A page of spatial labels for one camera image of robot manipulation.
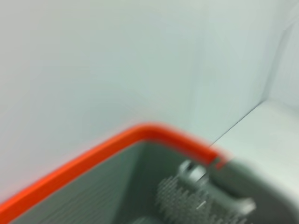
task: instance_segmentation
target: white wall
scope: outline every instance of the white wall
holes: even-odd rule
[[[269,98],[299,110],[299,4],[290,11],[273,67]]]
[[[1,1],[0,201],[138,121],[215,140],[259,102],[281,2]]]
[[[0,201],[141,120],[183,127],[198,0],[0,3]]]
[[[191,130],[214,141],[263,98],[289,5],[209,2]]]

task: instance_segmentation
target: gray plastic container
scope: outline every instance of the gray plastic container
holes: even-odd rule
[[[256,210],[248,215],[246,223],[299,223],[297,209],[290,200],[251,170],[226,162],[205,144],[164,126],[133,127],[67,166],[80,167],[91,158],[100,162],[82,168],[86,170],[67,184],[58,184],[54,193],[47,191],[49,177],[41,180],[45,190],[40,195],[36,188],[41,181],[26,189],[28,200],[39,198],[35,204],[24,206],[18,201],[23,196],[24,203],[24,191],[5,202],[0,206],[0,224],[170,224],[157,206],[157,187],[163,179],[176,176],[178,167],[187,159],[207,167],[218,188],[255,201]],[[190,224],[188,217],[182,224]]]

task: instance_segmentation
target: ribbed plastic surface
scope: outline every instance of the ribbed plastic surface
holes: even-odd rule
[[[204,190],[189,192],[178,185],[178,177],[161,181],[157,204],[165,220],[175,224],[248,224],[245,218],[215,202]]]
[[[159,220],[152,217],[140,217],[129,224],[163,224]]]
[[[32,208],[14,224],[111,224],[142,144],[117,154]]]

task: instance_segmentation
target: orange rim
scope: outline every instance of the orange rim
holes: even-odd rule
[[[156,124],[134,126],[90,149],[8,199],[0,205],[0,224],[13,221],[81,174],[141,140],[158,141],[171,145],[205,165],[210,164],[217,157],[221,158],[220,164],[226,162],[224,157],[212,150],[209,145],[200,143],[166,126]]]

